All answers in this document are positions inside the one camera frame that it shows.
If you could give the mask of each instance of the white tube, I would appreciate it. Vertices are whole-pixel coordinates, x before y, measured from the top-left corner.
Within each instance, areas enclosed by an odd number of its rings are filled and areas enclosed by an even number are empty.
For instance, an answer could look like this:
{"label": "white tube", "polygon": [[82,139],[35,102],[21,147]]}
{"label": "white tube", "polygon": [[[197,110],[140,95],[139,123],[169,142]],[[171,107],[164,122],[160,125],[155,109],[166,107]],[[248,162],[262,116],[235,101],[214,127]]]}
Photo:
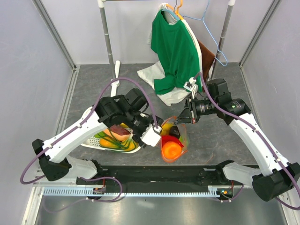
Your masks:
{"label": "white tube", "polygon": [[[118,78],[119,71],[120,71],[120,61],[119,60],[117,60],[115,63],[114,71],[116,73],[116,78]],[[111,85],[112,85],[111,97],[114,97],[117,95],[117,87],[120,85],[120,81],[115,81]]]}
{"label": "white tube", "polygon": [[99,8],[104,8],[104,2],[105,2],[106,0],[98,0],[98,6],[99,6]]}
{"label": "white tube", "polygon": [[229,0],[229,2],[228,2],[229,6],[234,6],[234,4],[235,4],[235,0]]}

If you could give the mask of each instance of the blue wire hanger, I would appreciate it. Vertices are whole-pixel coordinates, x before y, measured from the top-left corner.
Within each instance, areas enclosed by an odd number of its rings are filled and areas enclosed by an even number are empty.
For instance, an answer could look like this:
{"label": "blue wire hanger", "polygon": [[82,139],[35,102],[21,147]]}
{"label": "blue wire hanger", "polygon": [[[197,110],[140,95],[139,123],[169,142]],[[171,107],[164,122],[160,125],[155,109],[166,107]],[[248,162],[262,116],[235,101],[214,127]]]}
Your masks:
{"label": "blue wire hanger", "polygon": [[174,12],[172,12],[168,9],[162,9],[162,11],[170,13],[177,21],[180,20],[180,18]]}
{"label": "blue wire hanger", "polygon": [[212,36],[210,30],[208,29],[208,27],[207,27],[207,25],[206,25],[206,23],[205,23],[205,21],[204,21],[205,14],[206,14],[206,11],[207,11],[207,8],[208,8],[209,5],[210,5],[210,0],[208,0],[206,9],[205,9],[205,11],[204,11],[203,16],[202,16],[201,19],[199,19],[199,18],[194,18],[194,17],[190,17],[190,16],[187,16],[187,15],[184,15],[184,16],[182,16],[182,17],[187,17],[187,18],[190,18],[190,19],[194,19],[194,20],[202,20],[202,21],[203,21],[203,24],[204,24],[206,30],[209,32],[211,38],[214,40],[214,42],[215,42],[215,44],[216,44],[216,46],[217,46],[217,52],[219,52],[219,53],[221,53],[221,54],[223,55],[224,59],[226,60],[226,63],[225,63],[225,64],[222,63],[222,62],[221,62],[220,60],[218,60],[216,57],[215,57],[215,59],[216,59],[219,63],[221,63],[222,66],[225,67],[225,66],[227,66],[227,64],[228,64],[228,60],[227,60],[227,58],[225,57],[224,53],[219,49],[219,45],[217,44],[216,40],[215,40],[214,37]]}

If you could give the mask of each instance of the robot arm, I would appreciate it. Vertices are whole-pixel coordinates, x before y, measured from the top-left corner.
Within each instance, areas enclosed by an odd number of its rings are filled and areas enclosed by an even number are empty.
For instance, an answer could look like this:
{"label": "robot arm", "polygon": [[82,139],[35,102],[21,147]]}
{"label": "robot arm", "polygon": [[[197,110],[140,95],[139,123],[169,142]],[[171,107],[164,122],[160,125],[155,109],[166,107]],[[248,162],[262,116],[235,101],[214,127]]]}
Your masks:
{"label": "robot arm", "polygon": [[[257,125],[257,122],[246,103],[242,99],[231,98],[231,94],[228,91],[224,79],[211,80],[207,82],[207,86],[210,95],[219,107],[243,118],[255,127],[255,130],[253,131],[242,121],[236,120],[219,111],[209,99],[205,98],[204,100],[199,100],[193,97],[186,99],[185,109],[178,117],[177,123],[197,123],[199,118],[203,115],[217,114],[219,118],[223,119],[225,123],[240,136],[259,166],[259,169],[253,169],[239,165],[232,160],[227,160],[220,163],[218,166],[221,174],[220,177],[223,180],[235,180],[252,187],[259,197],[265,201],[269,201],[293,188],[291,180],[283,171],[278,161],[280,160],[283,163],[296,181],[300,177],[299,164],[289,163],[289,161],[271,144]],[[266,141],[278,155],[278,158],[273,157],[272,153],[258,136],[256,131],[259,131],[264,136]]]}
{"label": "robot arm", "polygon": [[[139,111],[146,103],[147,100],[139,89],[132,89],[125,96],[103,97],[85,123],[82,121],[89,113],[49,140],[36,139],[32,143],[36,154],[49,148],[39,158],[39,164],[46,178],[54,181],[66,175],[86,179],[94,177],[101,167],[97,161],[80,160],[68,154],[91,136],[115,124],[125,123],[133,129],[133,140],[141,147],[156,146],[160,140],[163,120],[156,117],[158,127],[155,127],[152,116]],[[55,145],[52,144],[61,137],[64,138]]]}

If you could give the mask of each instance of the brown cloth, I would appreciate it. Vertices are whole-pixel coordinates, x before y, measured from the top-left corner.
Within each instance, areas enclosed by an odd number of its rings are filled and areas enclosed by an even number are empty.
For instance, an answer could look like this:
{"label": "brown cloth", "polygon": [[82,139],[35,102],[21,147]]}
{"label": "brown cloth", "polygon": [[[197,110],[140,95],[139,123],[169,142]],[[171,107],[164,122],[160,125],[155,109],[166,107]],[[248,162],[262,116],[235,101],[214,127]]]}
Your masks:
{"label": "brown cloth", "polygon": [[212,66],[212,63],[215,60],[215,55],[208,50],[207,47],[204,46],[198,39],[197,39],[200,49],[201,49],[201,54],[202,54],[202,74],[205,82],[207,81],[208,78],[208,72]]}

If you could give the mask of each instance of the white cable clip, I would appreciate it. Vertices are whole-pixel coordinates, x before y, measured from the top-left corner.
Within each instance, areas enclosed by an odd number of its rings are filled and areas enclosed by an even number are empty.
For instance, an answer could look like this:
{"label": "white cable clip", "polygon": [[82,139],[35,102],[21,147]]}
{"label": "white cable clip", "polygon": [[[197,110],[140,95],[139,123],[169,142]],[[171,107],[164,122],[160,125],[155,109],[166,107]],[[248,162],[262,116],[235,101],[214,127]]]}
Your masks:
{"label": "white cable clip", "polygon": [[194,83],[196,83],[196,79],[193,78],[193,77],[191,77],[191,78],[189,79],[189,82],[190,82],[190,84],[194,84]]}
{"label": "white cable clip", "polygon": [[47,147],[50,149],[53,148],[53,146],[50,143],[47,145]]}

